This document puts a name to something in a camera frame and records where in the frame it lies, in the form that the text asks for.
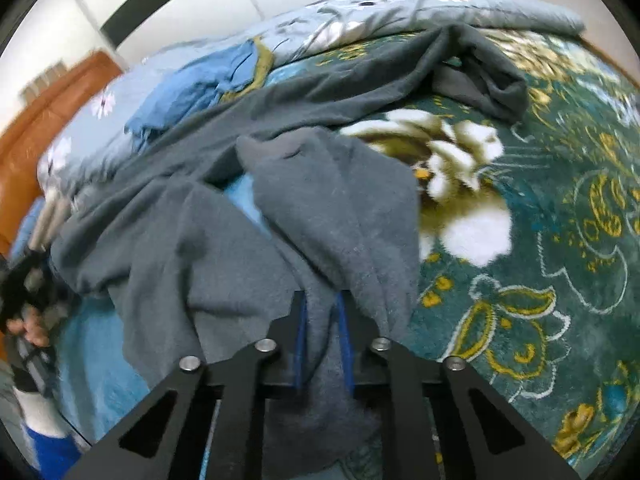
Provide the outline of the person's left hand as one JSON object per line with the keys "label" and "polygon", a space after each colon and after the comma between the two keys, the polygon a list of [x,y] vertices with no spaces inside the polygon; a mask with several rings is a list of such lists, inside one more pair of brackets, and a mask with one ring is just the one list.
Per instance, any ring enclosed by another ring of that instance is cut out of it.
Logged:
{"label": "person's left hand", "polygon": [[50,344],[49,332],[44,325],[41,312],[33,306],[26,306],[22,313],[6,321],[8,331],[16,336],[24,337],[36,347],[47,347]]}

